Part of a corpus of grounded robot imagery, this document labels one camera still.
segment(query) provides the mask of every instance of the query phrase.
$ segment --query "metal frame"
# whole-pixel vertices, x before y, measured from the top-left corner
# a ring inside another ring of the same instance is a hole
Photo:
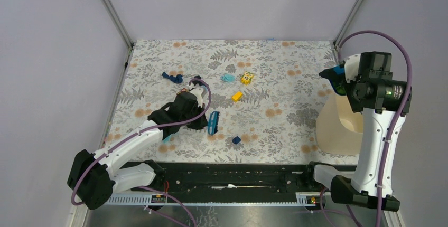
[[[353,7],[351,8],[349,15],[347,16],[346,20],[342,24],[341,30],[339,30],[338,35],[336,36],[336,38],[333,41],[333,45],[336,48],[339,47],[339,44],[341,44],[342,39],[344,38],[348,28],[350,27],[350,25],[351,25],[354,17],[356,16],[356,14],[359,10],[359,7],[361,6],[363,1],[364,0],[356,0],[355,3],[353,4]]]
[[[120,20],[120,17],[117,14],[117,11],[115,10],[112,2],[110,0],[101,0],[104,4],[104,7],[107,10],[107,13],[109,13],[110,18],[112,19],[113,23],[117,27],[118,32],[120,33],[121,37],[123,38],[123,41],[126,43],[126,46],[131,49],[133,47],[133,41],[129,37],[129,34],[127,33],[122,21]]]
[[[124,69],[122,70],[121,74],[120,74],[120,81],[119,84],[117,86],[116,92],[115,92],[115,96],[114,96],[114,103],[111,106],[108,118],[107,118],[107,124],[104,130],[104,134],[106,135],[108,133],[109,127],[110,127],[110,123],[111,120],[113,118],[113,114],[115,111],[115,107],[118,103],[118,97],[121,91],[121,88],[123,86],[124,83],[124,77],[127,71],[127,65],[129,60],[132,57],[133,54],[133,47],[134,47],[134,41],[132,40],[132,38],[129,36],[129,34],[126,31],[126,28],[124,27],[120,17],[118,16],[111,0],[101,0],[102,3],[105,6],[105,9],[107,10],[111,20],[113,21],[114,25],[117,27],[118,32],[120,33],[120,36],[122,37],[123,41],[125,42],[126,46],[129,48],[129,53],[128,53],[128,57],[124,63]],[[359,7],[361,6],[362,2],[364,0],[356,0],[355,4],[353,5],[352,9],[350,10],[350,13],[348,14],[346,20],[344,21],[342,28],[340,29],[338,35],[336,36],[336,38],[333,40],[333,46],[334,46],[334,51],[333,51],[333,55],[336,58],[337,61],[337,51],[338,51],[338,46],[340,44],[340,42],[342,41],[345,33],[347,32],[348,28],[350,27],[353,18],[355,17],[356,13],[359,10]],[[85,205],[81,205],[81,206],[72,206],[70,209],[70,213],[69,213],[69,217],[67,220],[67,227],[83,227],[85,224],[85,219],[87,217],[87,215],[89,214],[89,210],[87,209],[87,207]],[[404,227],[404,222],[403,219],[401,217],[400,212],[396,213],[396,212],[384,212],[384,217],[388,223],[389,226],[397,226],[397,227]]]

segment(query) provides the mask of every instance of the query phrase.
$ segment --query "light blue toy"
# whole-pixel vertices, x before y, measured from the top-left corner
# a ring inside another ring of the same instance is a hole
[[[221,80],[227,83],[232,83],[233,81],[235,81],[235,77],[226,73],[221,76]]]

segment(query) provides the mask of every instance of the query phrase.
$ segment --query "table surface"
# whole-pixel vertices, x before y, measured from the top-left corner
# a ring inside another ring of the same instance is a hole
[[[358,156],[325,153],[315,140],[315,119],[334,94],[318,73],[334,65],[328,41],[139,40],[106,145],[123,139],[200,75],[212,92],[207,119],[212,111],[220,112],[218,133],[183,127],[170,141],[150,146],[133,160],[356,164]],[[183,74],[184,82],[163,78],[163,71]],[[247,86],[239,81],[245,71],[255,74]],[[221,81],[225,73],[236,81]],[[237,91],[243,97],[234,103]],[[237,145],[231,142],[236,136],[241,138]]]

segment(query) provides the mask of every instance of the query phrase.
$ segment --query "blue brush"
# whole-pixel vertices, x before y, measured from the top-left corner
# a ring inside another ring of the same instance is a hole
[[[209,118],[209,125],[207,131],[209,135],[214,135],[218,132],[218,121],[219,121],[219,112],[213,111]]]

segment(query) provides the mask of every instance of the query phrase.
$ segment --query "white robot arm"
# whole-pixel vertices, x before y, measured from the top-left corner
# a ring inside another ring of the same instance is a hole
[[[210,94],[209,87],[202,80],[192,81],[204,84]],[[76,194],[93,210],[103,205],[112,193],[150,185],[156,174],[148,164],[141,163],[129,168],[122,166],[143,149],[178,132],[182,125],[203,129],[207,125],[205,111],[211,102],[209,97],[205,107],[202,100],[204,95],[203,87],[189,84],[188,90],[179,92],[173,102],[154,111],[148,116],[148,120],[126,135],[122,141],[93,153],[86,150],[79,152],[73,161],[67,181],[73,189],[72,203],[80,205],[74,200]]]
[[[398,135],[409,112],[411,95],[405,99],[406,104],[393,128],[392,137],[386,140],[406,88],[406,82],[392,80],[390,65],[390,53],[368,52],[352,55],[345,64],[319,74],[330,80],[337,94],[348,97],[353,112],[363,115],[361,152],[352,179],[344,177],[330,165],[314,163],[314,180],[332,191],[332,200],[336,203],[374,209],[378,200],[382,200],[384,210],[398,210],[399,201],[392,197],[391,172]],[[387,155],[383,156],[385,145],[388,147]]]

